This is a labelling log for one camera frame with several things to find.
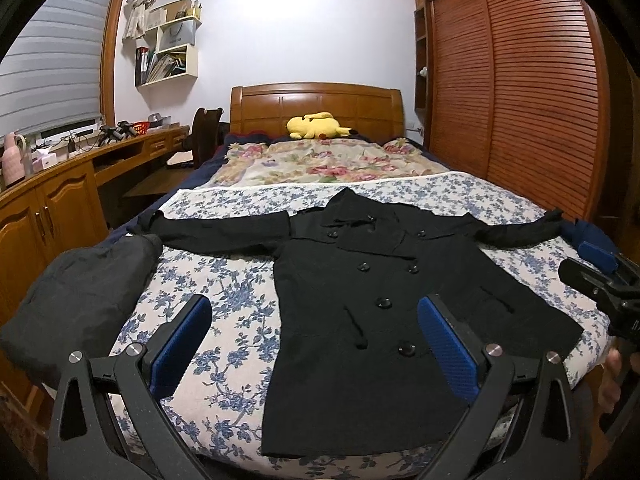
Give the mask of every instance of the white wall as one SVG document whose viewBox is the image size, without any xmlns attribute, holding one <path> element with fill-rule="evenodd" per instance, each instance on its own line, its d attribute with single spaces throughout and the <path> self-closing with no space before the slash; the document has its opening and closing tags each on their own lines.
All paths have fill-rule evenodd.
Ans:
<svg viewBox="0 0 640 480">
<path fill-rule="evenodd" d="M 228 120 L 233 86 L 343 82 L 399 88 L 409 126 L 417 121 L 414 0 L 200 1 L 198 79 L 141 89 L 151 111 L 191 124 L 198 108 L 222 107 Z M 127 71 L 123 65 L 120 56 L 116 116 L 139 119 L 134 110 L 147 111 L 133 85 L 131 54 Z"/>
</svg>

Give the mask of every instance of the louvered door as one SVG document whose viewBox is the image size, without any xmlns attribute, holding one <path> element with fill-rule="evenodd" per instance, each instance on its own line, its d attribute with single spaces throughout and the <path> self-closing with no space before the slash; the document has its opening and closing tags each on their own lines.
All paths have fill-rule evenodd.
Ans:
<svg viewBox="0 0 640 480">
<path fill-rule="evenodd" d="M 495 55 L 487 179 L 542 207 L 588 215 L 607 100 L 580 0 L 486 1 Z"/>
<path fill-rule="evenodd" d="M 580 0 L 427 0 L 430 151 L 545 208 L 588 218 L 608 143 L 597 23 Z"/>
<path fill-rule="evenodd" d="M 433 111 L 429 150 L 452 168 L 484 176 L 492 92 L 482 0 L 431 0 Z"/>
</svg>

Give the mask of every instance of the yellow plush toy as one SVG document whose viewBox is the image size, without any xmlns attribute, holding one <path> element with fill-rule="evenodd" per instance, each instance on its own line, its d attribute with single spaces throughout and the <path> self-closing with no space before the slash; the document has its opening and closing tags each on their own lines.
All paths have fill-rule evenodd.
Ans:
<svg viewBox="0 0 640 480">
<path fill-rule="evenodd" d="M 287 123 L 292 139 L 333 139 L 348 137 L 350 128 L 341 128 L 329 112 L 294 117 Z"/>
</svg>

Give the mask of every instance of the blue gripper pad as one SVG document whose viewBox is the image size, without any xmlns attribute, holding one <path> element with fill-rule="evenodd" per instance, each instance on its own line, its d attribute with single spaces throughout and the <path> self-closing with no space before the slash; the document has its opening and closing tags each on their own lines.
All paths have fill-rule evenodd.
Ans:
<svg viewBox="0 0 640 480">
<path fill-rule="evenodd" d="M 595 265 L 604 274 L 613 274 L 618 270 L 616 257 L 590 242 L 582 242 L 578 245 L 578 256 Z"/>
<path fill-rule="evenodd" d="M 209 331 L 211 303 L 205 296 L 194 295 L 171 323 L 174 322 L 177 322 L 178 326 L 174 327 L 173 333 L 151 364 L 149 391 L 157 401 L 174 394 L 191 359 Z"/>
<path fill-rule="evenodd" d="M 429 298 L 418 302 L 418 323 L 453 393 L 473 403 L 480 392 L 476 363 Z"/>
</svg>

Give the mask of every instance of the blue floral bedsheet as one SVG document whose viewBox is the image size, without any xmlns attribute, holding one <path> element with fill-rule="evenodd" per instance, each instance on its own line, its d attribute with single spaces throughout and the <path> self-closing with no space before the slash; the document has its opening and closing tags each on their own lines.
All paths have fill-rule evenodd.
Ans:
<svg viewBox="0 0 640 480">
<path fill-rule="evenodd" d="M 167 218 L 224 218 L 280 210 L 294 214 L 325 205 L 347 186 L 381 202 L 411 203 L 437 214 L 469 212 L 489 224 L 532 221 L 543 212 L 529 200 L 460 172 L 357 184 L 180 190 L 161 209 Z M 593 301 L 558 279 L 560 261 L 576 258 L 577 253 L 561 238 L 535 248 L 484 252 L 584 328 L 564 362 L 575 385 L 602 357 L 608 343 L 607 317 Z M 278 298 L 269 259 L 213 258 L 164 248 L 158 270 L 112 353 L 133 341 L 146 341 L 196 293 L 211 300 L 212 326 L 174 396 L 162 400 L 165 412 L 195 452 L 272 476 L 384 480 L 416 474 L 439 448 L 433 444 L 372 456 L 299 460 L 260 455 L 264 401 L 280 343 Z M 142 452 L 122 400 L 114 396 L 112 402 L 127 441 Z M 494 431 L 495 440 L 507 426 L 505 418 Z"/>
</svg>

